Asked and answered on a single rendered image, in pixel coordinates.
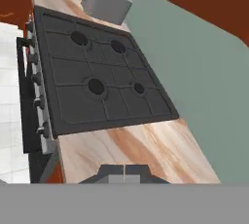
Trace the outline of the black hob knob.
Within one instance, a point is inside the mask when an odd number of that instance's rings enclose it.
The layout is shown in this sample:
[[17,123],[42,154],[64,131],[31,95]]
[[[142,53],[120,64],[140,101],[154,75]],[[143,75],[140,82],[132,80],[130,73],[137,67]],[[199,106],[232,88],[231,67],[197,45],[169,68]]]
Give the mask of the black hob knob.
[[33,63],[35,65],[39,64],[39,57],[38,57],[37,53],[30,54],[28,60],[29,60],[30,63]]
[[32,21],[25,24],[25,29],[31,33],[35,31],[34,23]]
[[50,127],[48,122],[44,122],[41,127],[37,129],[37,133],[44,136],[45,138],[50,137]]
[[35,83],[37,86],[41,86],[43,81],[42,81],[42,74],[40,72],[37,72],[35,74],[31,75],[31,80],[33,83]]
[[45,97],[41,94],[39,97],[35,98],[33,101],[33,106],[40,107],[42,110],[44,110],[46,106]]

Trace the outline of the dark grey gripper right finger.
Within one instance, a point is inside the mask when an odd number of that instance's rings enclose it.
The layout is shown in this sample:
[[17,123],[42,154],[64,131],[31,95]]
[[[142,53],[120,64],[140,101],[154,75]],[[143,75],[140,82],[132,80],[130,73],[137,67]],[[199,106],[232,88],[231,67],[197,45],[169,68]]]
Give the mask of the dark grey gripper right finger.
[[127,165],[125,167],[125,174],[138,175],[140,182],[145,184],[168,184],[168,181],[153,175],[148,165]]

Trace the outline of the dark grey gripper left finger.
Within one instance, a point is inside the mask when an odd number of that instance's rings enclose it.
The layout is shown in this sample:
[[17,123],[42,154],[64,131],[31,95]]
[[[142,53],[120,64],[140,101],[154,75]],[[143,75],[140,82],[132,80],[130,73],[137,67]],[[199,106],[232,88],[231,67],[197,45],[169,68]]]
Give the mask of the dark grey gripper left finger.
[[108,183],[109,175],[123,175],[123,165],[101,165],[97,174],[81,181],[81,184]]

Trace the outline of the grey toaster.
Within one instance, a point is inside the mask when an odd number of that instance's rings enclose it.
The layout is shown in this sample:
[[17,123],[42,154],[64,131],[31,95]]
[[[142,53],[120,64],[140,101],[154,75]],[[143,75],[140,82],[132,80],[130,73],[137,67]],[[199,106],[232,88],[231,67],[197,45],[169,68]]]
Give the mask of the grey toaster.
[[132,0],[82,0],[86,14],[95,19],[122,25]]

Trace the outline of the steel and black oven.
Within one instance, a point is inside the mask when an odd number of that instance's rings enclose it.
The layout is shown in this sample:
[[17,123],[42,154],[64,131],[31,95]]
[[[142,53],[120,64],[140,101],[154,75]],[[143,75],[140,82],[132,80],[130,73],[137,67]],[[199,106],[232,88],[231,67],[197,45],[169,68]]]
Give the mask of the steel and black oven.
[[38,115],[38,128],[44,122],[49,123],[50,137],[45,138],[40,135],[41,152],[28,153],[29,175],[33,183],[61,183],[63,181],[62,169],[59,160],[58,151],[58,134],[61,130],[59,101],[56,91],[56,81],[53,75],[52,55],[49,52],[48,37],[46,36],[46,28],[44,15],[37,11],[33,12],[28,22],[34,23],[35,31],[33,33],[26,30],[24,57],[26,61],[24,65],[30,63],[28,58],[30,54],[38,54],[39,64],[31,64],[32,74],[40,72],[42,74],[42,85],[37,86],[35,83],[35,98],[41,94],[45,97],[46,106],[42,110],[35,107]]

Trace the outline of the black gas hob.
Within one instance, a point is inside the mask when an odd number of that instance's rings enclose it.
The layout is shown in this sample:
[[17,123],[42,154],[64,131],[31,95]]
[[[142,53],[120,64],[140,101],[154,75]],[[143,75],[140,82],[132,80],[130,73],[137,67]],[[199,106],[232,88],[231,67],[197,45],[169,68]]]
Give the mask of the black gas hob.
[[130,33],[40,6],[33,20],[53,137],[179,118]]

